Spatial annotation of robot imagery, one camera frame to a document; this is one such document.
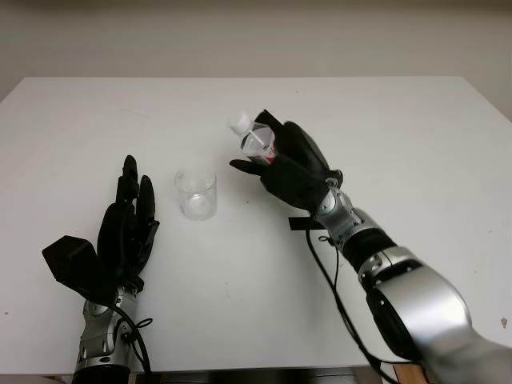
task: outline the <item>silver robotic forearm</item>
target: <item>silver robotic forearm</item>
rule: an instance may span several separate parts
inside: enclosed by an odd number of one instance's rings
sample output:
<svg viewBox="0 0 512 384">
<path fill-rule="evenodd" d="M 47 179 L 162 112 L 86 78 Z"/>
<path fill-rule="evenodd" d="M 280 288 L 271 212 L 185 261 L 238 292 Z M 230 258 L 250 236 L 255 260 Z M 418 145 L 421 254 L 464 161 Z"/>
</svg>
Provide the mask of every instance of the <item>silver robotic forearm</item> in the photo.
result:
<svg viewBox="0 0 512 384">
<path fill-rule="evenodd" d="M 396 246 L 348 196 L 331 188 L 316 214 L 358 273 L 384 340 L 442 384 L 510 384 L 512 350 L 480 336 L 459 292 Z"/>
<path fill-rule="evenodd" d="M 115 303 L 131 318 L 137 307 L 134 290 L 118 288 Z M 83 307 L 86 327 L 80 337 L 73 384 L 91 382 L 128 383 L 132 329 L 113 310 L 86 300 Z"/>
</svg>

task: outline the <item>bottle cap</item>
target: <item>bottle cap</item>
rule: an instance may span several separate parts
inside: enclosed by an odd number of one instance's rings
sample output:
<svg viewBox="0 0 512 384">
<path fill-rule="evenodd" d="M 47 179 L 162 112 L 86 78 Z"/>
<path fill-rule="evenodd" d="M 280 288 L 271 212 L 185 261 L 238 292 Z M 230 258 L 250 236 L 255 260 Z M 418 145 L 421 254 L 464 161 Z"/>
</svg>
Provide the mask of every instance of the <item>bottle cap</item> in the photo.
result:
<svg viewBox="0 0 512 384">
<path fill-rule="evenodd" d="M 238 135 L 244 134 L 250 130 L 252 121 L 245 112 L 240 112 L 230 120 L 230 127 Z"/>
</svg>

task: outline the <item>white wall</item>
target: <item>white wall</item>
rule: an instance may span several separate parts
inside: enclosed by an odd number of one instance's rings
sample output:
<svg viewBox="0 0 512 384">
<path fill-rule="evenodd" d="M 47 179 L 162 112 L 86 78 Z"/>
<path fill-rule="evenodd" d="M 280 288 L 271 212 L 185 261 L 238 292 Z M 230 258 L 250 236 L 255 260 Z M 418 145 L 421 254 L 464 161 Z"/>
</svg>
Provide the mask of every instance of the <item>white wall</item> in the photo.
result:
<svg viewBox="0 0 512 384">
<path fill-rule="evenodd" d="M 461 75 L 512 118 L 512 2 L 466 3 L 0 0 L 0 98 L 25 76 Z"/>
</svg>

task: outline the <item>metal joint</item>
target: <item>metal joint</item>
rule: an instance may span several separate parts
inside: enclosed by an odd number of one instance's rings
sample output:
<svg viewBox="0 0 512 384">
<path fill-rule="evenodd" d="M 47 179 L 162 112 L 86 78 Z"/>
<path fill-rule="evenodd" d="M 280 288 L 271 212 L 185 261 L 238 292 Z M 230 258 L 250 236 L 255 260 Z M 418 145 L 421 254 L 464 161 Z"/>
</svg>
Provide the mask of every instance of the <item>metal joint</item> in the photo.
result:
<svg viewBox="0 0 512 384">
<path fill-rule="evenodd" d="M 377 252 L 368 258 L 359 268 L 358 279 L 362 282 L 364 278 L 377 279 L 378 275 L 397 264 L 409 260 L 419 262 L 413 253 L 404 246 L 393 246 L 387 250 Z"/>
</svg>

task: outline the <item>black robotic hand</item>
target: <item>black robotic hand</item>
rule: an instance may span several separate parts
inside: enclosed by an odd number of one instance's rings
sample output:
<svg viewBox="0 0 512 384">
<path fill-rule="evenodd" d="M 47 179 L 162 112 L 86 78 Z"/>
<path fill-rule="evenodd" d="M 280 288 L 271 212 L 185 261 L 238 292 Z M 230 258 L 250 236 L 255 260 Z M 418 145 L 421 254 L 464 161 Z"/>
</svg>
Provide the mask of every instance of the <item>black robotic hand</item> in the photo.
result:
<svg viewBox="0 0 512 384">
<path fill-rule="evenodd" d="M 261 176 L 262 184 L 271 194 L 314 214 L 329 193 L 329 186 L 341 186 L 342 172 L 330 170 L 313 139 L 294 122 L 281 124 L 267 110 L 255 121 L 268 125 L 274 132 L 277 157 L 269 166 L 247 160 L 231 160 L 230 165 Z"/>
</svg>

